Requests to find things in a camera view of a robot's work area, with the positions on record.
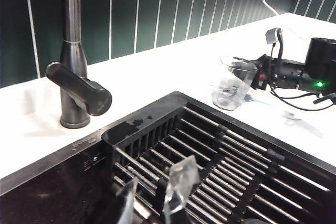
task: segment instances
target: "countertop backsplash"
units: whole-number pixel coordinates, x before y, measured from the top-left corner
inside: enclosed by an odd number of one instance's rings
[[[335,0],[267,0],[336,23]],[[88,64],[130,55],[270,16],[261,0],[82,0]],[[43,77],[62,45],[62,0],[0,1],[0,87]]]

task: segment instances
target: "white cable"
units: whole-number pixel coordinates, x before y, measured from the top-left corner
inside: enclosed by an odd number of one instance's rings
[[[266,0],[261,0],[261,2],[271,11],[273,12],[276,16],[279,16],[279,13],[273,8],[271,7],[269,4],[267,4]],[[287,27],[287,29],[289,31],[291,31],[295,36],[297,36],[298,38],[300,38],[305,44],[309,44],[310,42],[307,41],[306,39],[304,39],[303,37],[301,37],[300,35],[298,35],[295,31],[293,31],[290,27]]]
[[[277,16],[279,15],[278,12],[273,7],[271,7],[269,4],[266,3],[266,0],[261,0],[261,1],[271,12],[273,12]]]

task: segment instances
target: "faucet spout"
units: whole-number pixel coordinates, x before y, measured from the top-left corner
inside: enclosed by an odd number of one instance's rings
[[[47,78],[61,87],[60,123],[69,129],[88,125],[89,114],[105,113],[112,102],[109,91],[87,79],[80,7],[80,0],[64,0],[64,40],[60,62],[52,62],[46,69]]]

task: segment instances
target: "plastic piece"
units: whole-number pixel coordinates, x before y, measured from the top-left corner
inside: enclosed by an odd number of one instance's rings
[[[117,192],[118,198],[124,199],[124,205],[122,206],[121,215],[117,224],[131,224],[133,217],[133,205],[134,197],[136,193],[136,186],[138,185],[138,178],[135,177],[129,181],[123,188]]]
[[[194,155],[170,168],[163,207],[166,224],[172,223],[171,215],[185,208],[192,188],[198,182],[199,175]]]

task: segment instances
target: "clear plastic cup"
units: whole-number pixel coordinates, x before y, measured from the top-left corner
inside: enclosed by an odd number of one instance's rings
[[[221,80],[214,87],[213,103],[232,111],[242,104],[258,69],[252,62],[241,58],[222,57],[221,62]]]

